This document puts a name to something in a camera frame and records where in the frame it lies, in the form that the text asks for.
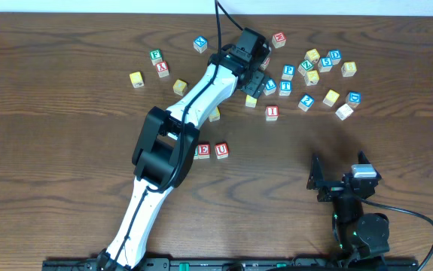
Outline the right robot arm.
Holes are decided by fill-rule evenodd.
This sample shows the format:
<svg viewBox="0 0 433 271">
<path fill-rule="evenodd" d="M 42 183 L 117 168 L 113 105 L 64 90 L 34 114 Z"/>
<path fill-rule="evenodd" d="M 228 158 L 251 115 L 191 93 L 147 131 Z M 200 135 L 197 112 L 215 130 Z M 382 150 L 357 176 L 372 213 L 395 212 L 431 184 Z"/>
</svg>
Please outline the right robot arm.
<svg viewBox="0 0 433 271">
<path fill-rule="evenodd" d="M 389 219 L 380 213 L 364 213 L 362 201 L 374 195 L 381 175 L 364 153 L 339 181 L 325 179 L 314 154 L 306 188 L 317 190 L 319 202 L 331 202 L 332 229 L 342 252 L 335 257 L 341 267 L 352 262 L 380 257 L 389 251 Z"/>
</svg>

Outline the red U block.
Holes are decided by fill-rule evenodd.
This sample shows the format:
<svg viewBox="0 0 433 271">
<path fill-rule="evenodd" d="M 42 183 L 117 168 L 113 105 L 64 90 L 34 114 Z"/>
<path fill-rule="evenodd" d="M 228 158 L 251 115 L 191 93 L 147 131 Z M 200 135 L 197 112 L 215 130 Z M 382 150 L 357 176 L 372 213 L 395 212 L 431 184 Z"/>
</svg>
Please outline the red U block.
<svg viewBox="0 0 433 271">
<path fill-rule="evenodd" d="M 215 153 L 218 159 L 224 159 L 229 156 L 228 146 L 225 142 L 215 145 Z"/>
</svg>

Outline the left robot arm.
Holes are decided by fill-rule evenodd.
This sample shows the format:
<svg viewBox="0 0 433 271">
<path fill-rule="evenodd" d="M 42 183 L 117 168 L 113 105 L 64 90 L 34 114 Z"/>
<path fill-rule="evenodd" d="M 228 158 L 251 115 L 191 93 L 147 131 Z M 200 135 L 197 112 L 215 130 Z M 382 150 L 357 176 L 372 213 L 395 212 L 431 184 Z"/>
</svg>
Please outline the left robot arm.
<svg viewBox="0 0 433 271">
<path fill-rule="evenodd" d="M 130 203 L 114 240 L 96 259 L 98 270 L 132 270 L 139 265 L 164 200 L 192 166 L 200 127 L 235 90 L 254 98 L 262 94 L 269 77 L 260 66 L 270 53 L 269 41 L 245 28 L 238 42 L 210 56 L 203 77 L 181 100 L 148 112 L 132 156 Z"/>
</svg>

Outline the red E block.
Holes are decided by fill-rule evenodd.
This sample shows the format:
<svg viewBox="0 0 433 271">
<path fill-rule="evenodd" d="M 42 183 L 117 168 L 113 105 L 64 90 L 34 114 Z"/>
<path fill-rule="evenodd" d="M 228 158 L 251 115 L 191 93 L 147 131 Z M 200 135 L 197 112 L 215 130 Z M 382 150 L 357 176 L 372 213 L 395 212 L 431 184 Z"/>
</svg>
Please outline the red E block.
<svg viewBox="0 0 433 271">
<path fill-rule="evenodd" d="M 200 160 L 201 159 L 209 159 L 210 153 L 211 153 L 210 144 L 197 145 L 197 153 L 198 153 L 198 158 Z"/>
</svg>

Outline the green N block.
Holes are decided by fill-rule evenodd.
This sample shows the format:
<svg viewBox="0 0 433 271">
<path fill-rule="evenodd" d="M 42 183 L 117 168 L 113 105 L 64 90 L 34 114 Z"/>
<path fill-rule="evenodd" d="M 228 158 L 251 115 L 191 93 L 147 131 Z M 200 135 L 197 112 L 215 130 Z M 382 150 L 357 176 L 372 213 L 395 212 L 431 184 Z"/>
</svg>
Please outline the green N block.
<svg viewBox="0 0 433 271">
<path fill-rule="evenodd" d="M 198 147 L 196 146 L 195 152 L 194 152 L 194 160 L 199 159 L 199 153 L 198 153 Z"/>
</svg>

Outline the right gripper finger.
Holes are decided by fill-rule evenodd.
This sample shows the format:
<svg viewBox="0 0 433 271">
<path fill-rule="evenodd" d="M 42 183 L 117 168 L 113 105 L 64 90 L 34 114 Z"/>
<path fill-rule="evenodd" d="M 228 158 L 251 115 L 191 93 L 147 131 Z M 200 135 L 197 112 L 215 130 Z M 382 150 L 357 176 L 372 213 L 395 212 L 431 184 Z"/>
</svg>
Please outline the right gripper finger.
<svg viewBox="0 0 433 271">
<path fill-rule="evenodd" d="M 363 151 L 360 151 L 358 153 L 358 164 L 371 164 L 370 161 L 368 160 L 368 158 L 365 156 Z M 380 175 L 380 173 L 378 173 L 378 171 L 377 171 L 376 178 L 381 178 L 381 175 Z"/>
<path fill-rule="evenodd" d="M 324 181 L 322 167 L 316 154 L 312 155 L 310 175 L 306 185 L 307 190 L 318 190 Z"/>
</svg>

